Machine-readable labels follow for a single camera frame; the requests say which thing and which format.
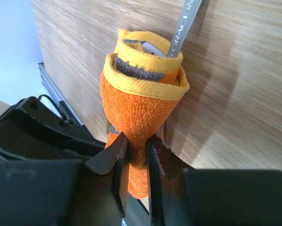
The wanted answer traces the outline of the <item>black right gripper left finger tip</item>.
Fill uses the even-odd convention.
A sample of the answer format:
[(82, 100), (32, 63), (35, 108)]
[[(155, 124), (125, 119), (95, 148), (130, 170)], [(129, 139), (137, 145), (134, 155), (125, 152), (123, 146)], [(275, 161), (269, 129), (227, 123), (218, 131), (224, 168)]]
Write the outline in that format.
[(88, 161), (0, 160), (0, 226), (119, 226), (126, 214), (128, 139)]

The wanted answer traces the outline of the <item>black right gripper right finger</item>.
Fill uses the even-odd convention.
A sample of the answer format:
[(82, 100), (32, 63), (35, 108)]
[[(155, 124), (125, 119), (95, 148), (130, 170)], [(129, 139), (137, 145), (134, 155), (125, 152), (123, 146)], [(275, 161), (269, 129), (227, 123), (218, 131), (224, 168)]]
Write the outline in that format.
[(157, 136), (146, 144), (153, 226), (282, 226), (282, 171), (195, 169)]

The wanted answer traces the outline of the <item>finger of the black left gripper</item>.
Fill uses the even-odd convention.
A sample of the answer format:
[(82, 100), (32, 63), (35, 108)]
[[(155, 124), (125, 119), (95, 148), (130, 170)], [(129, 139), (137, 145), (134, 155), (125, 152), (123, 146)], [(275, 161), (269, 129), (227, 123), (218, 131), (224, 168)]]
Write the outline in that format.
[(35, 97), (20, 100), (0, 116), (0, 159), (89, 160), (104, 146)]

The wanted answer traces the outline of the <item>orange yellow grey giraffe towel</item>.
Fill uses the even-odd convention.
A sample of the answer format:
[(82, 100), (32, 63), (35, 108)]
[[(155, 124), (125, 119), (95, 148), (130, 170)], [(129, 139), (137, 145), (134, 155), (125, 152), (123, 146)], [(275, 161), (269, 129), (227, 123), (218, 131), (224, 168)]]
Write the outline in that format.
[(149, 31), (119, 30), (116, 48), (106, 57), (100, 92), (107, 145), (121, 133), (128, 138), (128, 191), (134, 198), (148, 194), (147, 140), (164, 137), (165, 121), (190, 88), (181, 48), (200, 5), (199, 0), (185, 1), (171, 40)]

